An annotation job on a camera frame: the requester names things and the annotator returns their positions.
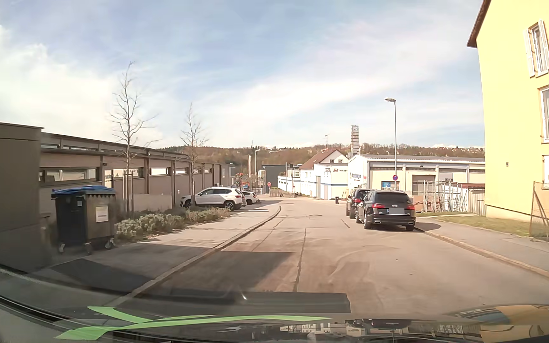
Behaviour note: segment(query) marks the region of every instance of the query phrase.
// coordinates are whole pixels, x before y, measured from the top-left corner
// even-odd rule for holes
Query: hill
[[[329,149],[339,149],[344,154],[349,152],[349,146],[344,144],[330,144]],[[171,152],[185,152],[184,146],[170,146],[163,150]],[[263,164],[302,164],[314,156],[317,152],[325,149],[324,145],[307,146],[304,148],[284,148],[274,146],[266,148],[258,147],[257,152],[258,168]],[[198,148],[200,160],[205,162],[218,162],[224,164],[234,164],[241,166],[243,172],[247,172],[248,156],[252,156],[254,152],[249,147],[244,148],[218,148],[216,146],[203,146]],[[425,148],[422,146],[414,146],[407,144],[398,145],[397,152],[399,155],[416,155],[416,156],[446,156],[457,158],[484,158],[483,148]],[[393,145],[368,144],[364,143],[361,146],[362,154],[378,154],[378,155],[393,155]]]

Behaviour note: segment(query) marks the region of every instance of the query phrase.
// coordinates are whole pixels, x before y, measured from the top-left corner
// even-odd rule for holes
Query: trash can
[[[66,246],[114,246],[116,191],[102,185],[87,185],[52,191],[56,204],[58,252]]]

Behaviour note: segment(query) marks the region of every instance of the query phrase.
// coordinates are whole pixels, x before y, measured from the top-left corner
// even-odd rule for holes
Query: black car
[[[357,204],[356,223],[369,230],[375,224],[403,225],[414,230],[417,214],[408,194],[401,191],[369,191]]]
[[[363,196],[369,191],[371,191],[371,189],[358,188],[353,192],[353,195],[349,196],[347,201],[347,216],[350,219],[355,218],[355,215],[357,214],[357,204],[361,202]]]

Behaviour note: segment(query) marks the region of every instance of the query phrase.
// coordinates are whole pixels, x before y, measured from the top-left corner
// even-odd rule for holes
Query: sky
[[[0,121],[116,141],[130,61],[137,144],[484,146],[481,0],[0,0]]]

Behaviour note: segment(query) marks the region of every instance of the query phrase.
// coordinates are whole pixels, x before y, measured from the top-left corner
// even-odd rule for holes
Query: asphalt road
[[[364,230],[345,216],[344,204],[333,201],[285,198],[278,204],[282,210],[273,220],[154,292],[342,294],[356,313],[441,314],[484,305],[549,304],[549,279],[418,230]],[[417,227],[422,225],[433,224],[419,221]]]

